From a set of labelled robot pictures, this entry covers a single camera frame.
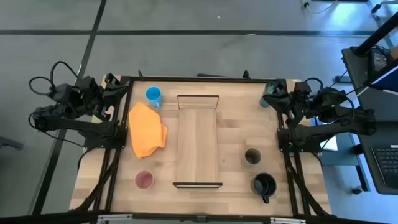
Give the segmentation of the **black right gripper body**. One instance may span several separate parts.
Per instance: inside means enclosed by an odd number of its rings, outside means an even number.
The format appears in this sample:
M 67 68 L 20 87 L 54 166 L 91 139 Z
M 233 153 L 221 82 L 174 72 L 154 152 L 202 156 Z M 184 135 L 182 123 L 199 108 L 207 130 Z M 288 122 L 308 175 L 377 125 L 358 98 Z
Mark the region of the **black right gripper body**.
M 299 95 L 294 91 L 288 93 L 286 90 L 279 90 L 277 96 L 279 97 L 277 111 L 287 115 L 290 119 L 295 119 L 297 116 L 295 104 L 298 102 Z

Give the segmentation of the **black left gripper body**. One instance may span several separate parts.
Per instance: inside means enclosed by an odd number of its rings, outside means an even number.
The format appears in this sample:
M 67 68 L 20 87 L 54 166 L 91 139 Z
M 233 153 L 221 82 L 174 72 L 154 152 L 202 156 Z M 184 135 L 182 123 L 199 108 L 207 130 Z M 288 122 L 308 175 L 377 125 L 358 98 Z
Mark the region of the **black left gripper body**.
M 106 85 L 105 88 L 96 85 L 94 88 L 93 98 L 93 112 L 92 115 L 100 119 L 101 121 L 109 121 L 111 115 L 107 114 L 111 103 L 109 102 L 110 94 L 113 91 L 112 85 Z

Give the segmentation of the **teal translucent tumbler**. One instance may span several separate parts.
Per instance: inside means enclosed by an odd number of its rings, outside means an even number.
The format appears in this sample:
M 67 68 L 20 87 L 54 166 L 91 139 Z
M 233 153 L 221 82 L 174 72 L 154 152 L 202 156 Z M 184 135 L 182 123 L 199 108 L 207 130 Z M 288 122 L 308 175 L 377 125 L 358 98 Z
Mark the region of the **teal translucent tumbler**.
M 278 92 L 279 92 L 279 87 L 278 87 L 278 83 L 277 82 L 267 83 L 266 86 L 265 86 L 265 89 L 264 89 L 264 91 L 262 93 L 261 99 L 259 100 L 259 104 L 262 106 L 262 101 L 271 101 L 271 100 L 275 101 L 275 99 L 264 100 L 263 99 L 263 95 L 267 94 L 267 93 L 272 94 L 272 93 L 278 93 Z

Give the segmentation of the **blue plastic cup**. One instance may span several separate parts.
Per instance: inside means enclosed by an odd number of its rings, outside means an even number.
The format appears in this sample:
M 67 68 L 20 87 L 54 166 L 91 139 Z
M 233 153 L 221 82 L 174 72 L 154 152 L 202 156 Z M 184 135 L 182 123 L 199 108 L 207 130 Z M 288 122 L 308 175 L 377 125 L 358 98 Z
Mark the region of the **blue plastic cup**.
M 149 87 L 145 93 L 146 99 L 151 106 L 158 109 L 161 108 L 163 104 L 163 94 L 160 88 L 157 86 Z

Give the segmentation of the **olive brown cup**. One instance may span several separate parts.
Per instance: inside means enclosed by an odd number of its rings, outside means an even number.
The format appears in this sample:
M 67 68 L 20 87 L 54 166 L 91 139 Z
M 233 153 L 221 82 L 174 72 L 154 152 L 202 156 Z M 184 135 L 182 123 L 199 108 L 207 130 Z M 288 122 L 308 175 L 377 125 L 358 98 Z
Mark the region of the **olive brown cup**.
M 243 161 L 247 166 L 254 166 L 260 163 L 261 159 L 261 152 L 255 148 L 250 148 L 245 151 Z

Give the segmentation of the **black enamel mug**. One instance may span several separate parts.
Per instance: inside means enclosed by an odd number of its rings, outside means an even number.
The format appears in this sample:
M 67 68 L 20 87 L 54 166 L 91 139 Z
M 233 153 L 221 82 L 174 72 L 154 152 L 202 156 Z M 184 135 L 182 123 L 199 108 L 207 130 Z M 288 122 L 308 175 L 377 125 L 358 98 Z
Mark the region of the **black enamel mug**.
M 275 178 L 268 173 L 262 172 L 251 179 L 251 190 L 262 198 L 265 204 L 270 202 L 270 197 L 273 196 L 277 190 L 277 183 Z

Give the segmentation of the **pink ribbed cup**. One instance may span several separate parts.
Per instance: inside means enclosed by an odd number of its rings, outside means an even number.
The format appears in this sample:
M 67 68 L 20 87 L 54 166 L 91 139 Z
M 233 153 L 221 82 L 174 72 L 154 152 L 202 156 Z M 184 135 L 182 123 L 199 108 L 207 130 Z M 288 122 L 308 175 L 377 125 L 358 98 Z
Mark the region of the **pink ribbed cup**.
M 148 170 L 137 173 L 134 182 L 139 189 L 149 189 L 154 184 L 154 176 Z

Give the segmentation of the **orange cloth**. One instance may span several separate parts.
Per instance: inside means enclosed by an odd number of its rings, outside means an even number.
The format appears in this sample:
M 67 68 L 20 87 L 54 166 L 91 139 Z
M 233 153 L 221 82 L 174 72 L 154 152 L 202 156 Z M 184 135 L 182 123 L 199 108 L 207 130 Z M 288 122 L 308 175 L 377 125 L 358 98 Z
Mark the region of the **orange cloth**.
M 138 159 L 151 156 L 167 142 L 167 127 L 160 115 L 144 103 L 136 103 L 129 112 L 129 130 L 133 151 Z

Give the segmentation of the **white paper sheet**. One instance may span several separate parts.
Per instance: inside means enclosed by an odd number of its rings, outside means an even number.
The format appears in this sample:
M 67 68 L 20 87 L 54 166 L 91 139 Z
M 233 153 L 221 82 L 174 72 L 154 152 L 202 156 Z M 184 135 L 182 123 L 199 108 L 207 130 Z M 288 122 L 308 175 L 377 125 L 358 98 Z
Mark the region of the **white paper sheet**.
M 323 142 L 320 143 L 321 146 L 321 150 L 324 151 L 337 151 L 338 150 L 338 146 L 337 146 L 337 140 L 336 140 L 336 136 L 333 136 L 330 139 L 327 139 Z

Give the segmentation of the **wooden tray rack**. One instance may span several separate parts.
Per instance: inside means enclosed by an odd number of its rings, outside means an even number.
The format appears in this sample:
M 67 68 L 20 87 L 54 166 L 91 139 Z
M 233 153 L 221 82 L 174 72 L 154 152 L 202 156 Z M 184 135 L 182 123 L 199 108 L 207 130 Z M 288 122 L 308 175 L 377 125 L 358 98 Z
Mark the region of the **wooden tray rack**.
M 178 189 L 217 189 L 219 180 L 216 109 L 218 95 L 178 95 Z

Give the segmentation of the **black electronic box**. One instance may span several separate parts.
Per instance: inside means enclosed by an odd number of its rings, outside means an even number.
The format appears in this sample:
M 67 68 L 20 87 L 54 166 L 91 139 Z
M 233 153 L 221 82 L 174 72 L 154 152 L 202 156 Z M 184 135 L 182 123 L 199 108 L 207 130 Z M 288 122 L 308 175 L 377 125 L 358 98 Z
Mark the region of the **black electronic box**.
M 368 52 L 368 77 L 375 77 L 391 60 L 391 51 L 387 48 L 374 46 Z

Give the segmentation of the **black chair leg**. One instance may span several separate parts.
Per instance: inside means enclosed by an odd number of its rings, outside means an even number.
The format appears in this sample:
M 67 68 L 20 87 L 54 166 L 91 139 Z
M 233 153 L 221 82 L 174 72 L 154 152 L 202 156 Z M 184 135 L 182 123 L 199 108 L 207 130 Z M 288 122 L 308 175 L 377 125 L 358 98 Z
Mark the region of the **black chair leg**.
M 20 142 L 0 136 L 0 149 L 3 147 L 12 147 L 14 149 L 21 150 L 24 145 Z

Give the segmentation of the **laptop with blue screen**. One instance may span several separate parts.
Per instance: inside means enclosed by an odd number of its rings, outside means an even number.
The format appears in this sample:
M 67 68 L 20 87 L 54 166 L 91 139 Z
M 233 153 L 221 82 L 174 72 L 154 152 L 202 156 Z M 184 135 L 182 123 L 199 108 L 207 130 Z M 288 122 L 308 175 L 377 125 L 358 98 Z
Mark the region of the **laptop with blue screen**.
M 393 60 L 380 71 L 372 74 L 365 82 L 366 87 L 398 94 L 398 59 Z

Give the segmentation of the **black table frame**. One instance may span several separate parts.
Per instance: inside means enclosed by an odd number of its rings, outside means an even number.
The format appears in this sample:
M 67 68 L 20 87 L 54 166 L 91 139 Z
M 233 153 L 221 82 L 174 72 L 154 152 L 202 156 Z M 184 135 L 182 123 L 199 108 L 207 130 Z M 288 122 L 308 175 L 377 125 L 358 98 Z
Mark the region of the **black table frame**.
M 284 156 L 279 150 L 277 113 L 259 104 L 264 80 L 146 77 L 134 82 L 131 103 L 145 102 L 144 92 L 150 86 L 158 86 L 164 95 L 160 117 L 168 129 L 166 147 L 138 159 L 131 145 L 126 144 L 119 160 L 112 211 L 252 216 L 290 216 L 293 209 L 303 212 L 301 193 L 298 187 L 289 187 Z M 177 166 L 178 95 L 219 96 L 216 130 L 219 179 L 223 185 L 217 189 L 173 186 Z M 247 166 L 243 161 L 245 151 L 250 148 L 262 155 L 260 163 L 254 166 Z M 142 170 L 154 176 L 154 184 L 149 189 L 139 189 L 134 182 Z M 268 204 L 250 187 L 251 179 L 262 172 L 273 176 L 277 183 Z

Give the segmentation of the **silver metal bracket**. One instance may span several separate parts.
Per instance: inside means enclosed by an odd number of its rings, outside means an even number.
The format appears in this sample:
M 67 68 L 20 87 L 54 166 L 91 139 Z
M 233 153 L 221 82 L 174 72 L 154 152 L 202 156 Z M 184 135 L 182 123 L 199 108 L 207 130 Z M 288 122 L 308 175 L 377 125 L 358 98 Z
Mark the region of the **silver metal bracket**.
M 270 217 L 269 224 L 307 224 L 307 222 L 296 218 Z
M 109 224 L 113 221 L 132 220 L 133 214 L 107 214 L 99 215 L 96 224 Z

